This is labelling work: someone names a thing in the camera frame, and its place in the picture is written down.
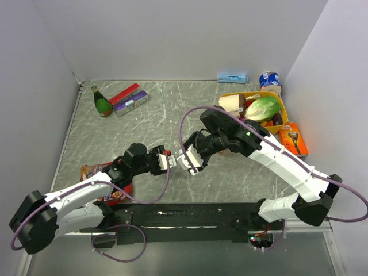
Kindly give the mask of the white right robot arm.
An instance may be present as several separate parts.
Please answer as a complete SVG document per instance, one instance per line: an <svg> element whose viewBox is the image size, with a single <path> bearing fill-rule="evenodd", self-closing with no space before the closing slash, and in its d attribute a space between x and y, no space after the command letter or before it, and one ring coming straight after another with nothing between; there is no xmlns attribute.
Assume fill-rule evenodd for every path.
<svg viewBox="0 0 368 276"><path fill-rule="evenodd" d="M277 174L295 190L290 196L259 200L251 215L255 228L264 229L276 220L287 219L300 219L315 227L322 224L342 181L337 175L328 176L307 165L255 121L242 122L215 106L204 106L200 120L209 135L196 131L188 140L179 142L177 161L183 170L196 175L212 155L225 149L242 154Z"/></svg>

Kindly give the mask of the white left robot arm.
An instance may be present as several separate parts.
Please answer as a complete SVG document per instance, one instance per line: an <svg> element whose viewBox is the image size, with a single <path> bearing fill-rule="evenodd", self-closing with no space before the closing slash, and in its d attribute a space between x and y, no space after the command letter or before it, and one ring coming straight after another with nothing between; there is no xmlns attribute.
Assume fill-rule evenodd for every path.
<svg viewBox="0 0 368 276"><path fill-rule="evenodd" d="M176 164L163 145L148 150L141 143L133 143L122 156L84 181L53 193L29 193L9 223L14 233L11 249L24 249L32 255L72 231L109 230L114 224L113 211L106 204L96 203L96 199L115 190L123 192L137 175L169 175Z"/></svg>

